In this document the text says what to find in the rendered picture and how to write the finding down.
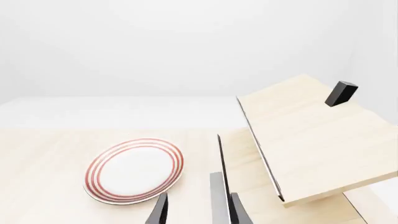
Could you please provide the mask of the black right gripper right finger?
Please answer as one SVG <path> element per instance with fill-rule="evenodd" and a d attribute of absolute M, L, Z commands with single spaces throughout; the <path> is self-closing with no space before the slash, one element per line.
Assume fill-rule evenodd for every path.
<path fill-rule="evenodd" d="M 237 224 L 253 224 L 239 199 L 239 195 L 236 192 L 233 192 L 231 193 L 231 199 L 234 203 Z"/>

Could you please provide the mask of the small black block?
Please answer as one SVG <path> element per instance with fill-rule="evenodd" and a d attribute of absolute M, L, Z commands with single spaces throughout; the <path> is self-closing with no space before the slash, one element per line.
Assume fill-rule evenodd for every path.
<path fill-rule="evenodd" d="M 357 89 L 358 86 L 353 83 L 339 81 L 325 100 L 325 104 L 329 107 L 343 104 L 350 100 Z"/>

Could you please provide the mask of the white plate with red rings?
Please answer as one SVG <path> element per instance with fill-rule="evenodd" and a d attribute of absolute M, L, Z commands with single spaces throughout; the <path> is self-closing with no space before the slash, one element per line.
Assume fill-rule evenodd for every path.
<path fill-rule="evenodd" d="M 110 205 L 132 205 L 171 188 L 182 176 L 184 156 L 164 139 L 124 141 L 90 162 L 83 188 L 93 199 Z"/>

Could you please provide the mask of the pale wooden drawer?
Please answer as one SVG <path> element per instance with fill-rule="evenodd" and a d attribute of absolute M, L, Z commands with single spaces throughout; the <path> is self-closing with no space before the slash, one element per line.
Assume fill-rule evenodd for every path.
<path fill-rule="evenodd" d="M 229 187 L 254 224 L 367 224 L 343 194 L 285 208 L 260 158 L 249 128 L 220 135 Z"/>

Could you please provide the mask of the pale wooden cabinet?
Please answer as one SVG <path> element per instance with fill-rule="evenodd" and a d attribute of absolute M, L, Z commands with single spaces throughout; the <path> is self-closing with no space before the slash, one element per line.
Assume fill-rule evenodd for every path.
<path fill-rule="evenodd" d="M 398 224 L 370 188 L 398 177 L 398 126 L 300 75 L 237 102 L 285 208 L 343 194 L 367 224 Z"/>

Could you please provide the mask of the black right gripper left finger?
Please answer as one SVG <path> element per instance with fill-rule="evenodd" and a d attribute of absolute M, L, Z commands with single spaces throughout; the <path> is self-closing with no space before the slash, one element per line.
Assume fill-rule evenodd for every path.
<path fill-rule="evenodd" d="M 159 195 L 159 198 L 147 218 L 145 224 L 166 224 L 169 208 L 169 200 L 167 192 Z"/>

